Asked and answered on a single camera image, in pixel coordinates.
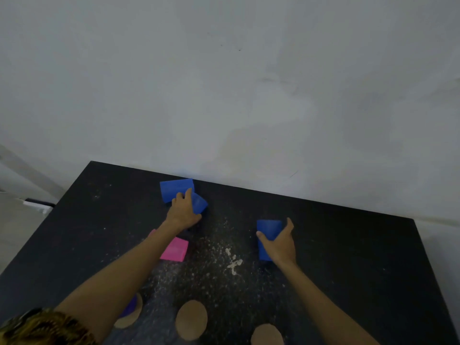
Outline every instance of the cardboard disc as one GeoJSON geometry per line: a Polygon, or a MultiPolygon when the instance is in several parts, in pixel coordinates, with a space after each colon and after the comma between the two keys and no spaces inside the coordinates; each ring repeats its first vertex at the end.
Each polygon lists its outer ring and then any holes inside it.
{"type": "Polygon", "coordinates": [[[123,329],[123,328],[129,327],[139,318],[139,315],[141,314],[141,310],[142,310],[142,297],[139,293],[136,293],[136,297],[137,297],[137,303],[136,303],[136,308],[134,309],[134,311],[130,313],[129,315],[116,320],[114,324],[115,328],[123,329]]]}
{"type": "Polygon", "coordinates": [[[283,345],[280,331],[272,324],[258,326],[251,337],[251,345],[283,345]]]}
{"type": "Polygon", "coordinates": [[[207,312],[202,303],[196,300],[186,302],[176,316],[176,330],[187,341],[198,339],[206,330],[207,312]]]}

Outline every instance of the person's left arm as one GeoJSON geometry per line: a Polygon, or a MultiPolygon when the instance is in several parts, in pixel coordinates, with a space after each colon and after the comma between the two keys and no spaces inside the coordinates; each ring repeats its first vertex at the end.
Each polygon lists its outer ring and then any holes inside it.
{"type": "Polygon", "coordinates": [[[172,203],[155,233],[81,284],[55,311],[80,321],[101,343],[172,239],[201,219],[201,214],[193,213],[191,189],[172,203]]]}

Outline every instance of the person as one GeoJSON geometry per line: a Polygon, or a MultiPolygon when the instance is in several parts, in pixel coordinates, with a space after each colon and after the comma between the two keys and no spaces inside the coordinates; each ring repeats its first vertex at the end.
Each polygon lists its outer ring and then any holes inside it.
{"type": "MultiPolygon", "coordinates": [[[[0,328],[0,345],[100,344],[118,316],[141,288],[161,254],[181,231],[201,214],[192,210],[191,189],[177,194],[156,232],[113,261],[69,294],[55,309],[34,309],[0,328]]],[[[294,229],[286,227],[274,241],[257,232],[268,255],[300,296],[328,345],[378,345],[378,342],[337,307],[297,266],[294,229]]]]}

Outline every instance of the blue object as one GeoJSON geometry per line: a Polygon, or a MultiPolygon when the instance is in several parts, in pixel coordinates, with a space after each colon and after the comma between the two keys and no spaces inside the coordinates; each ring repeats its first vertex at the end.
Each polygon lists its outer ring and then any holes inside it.
{"type": "Polygon", "coordinates": [[[192,207],[193,213],[200,214],[207,207],[207,202],[203,197],[192,192],[192,207]]]}
{"type": "MultiPolygon", "coordinates": [[[[257,231],[261,231],[270,241],[277,238],[282,230],[281,220],[257,220],[257,231]]],[[[258,238],[257,241],[259,244],[259,260],[271,261],[262,242],[258,238]]]]}
{"type": "Polygon", "coordinates": [[[195,192],[195,186],[193,185],[193,179],[179,179],[179,180],[170,180],[168,182],[160,182],[161,196],[163,197],[163,202],[171,202],[172,199],[176,198],[176,195],[181,192],[185,192],[192,188],[192,192],[195,192]]]}
{"type": "Polygon", "coordinates": [[[138,297],[137,297],[137,295],[135,295],[134,298],[131,299],[131,301],[129,302],[128,306],[123,310],[123,312],[121,313],[121,315],[118,318],[122,318],[122,317],[125,317],[125,316],[128,316],[129,314],[131,314],[134,311],[134,309],[136,308],[137,303],[138,303],[138,297]]]}

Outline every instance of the person's left hand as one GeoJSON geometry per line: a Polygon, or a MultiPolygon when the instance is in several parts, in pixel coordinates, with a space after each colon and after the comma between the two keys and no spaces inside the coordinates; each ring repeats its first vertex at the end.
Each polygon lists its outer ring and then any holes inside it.
{"type": "Polygon", "coordinates": [[[177,234],[200,221],[201,214],[193,213],[192,189],[186,191],[185,197],[179,192],[172,201],[173,205],[166,215],[165,224],[173,227],[177,234]]]}

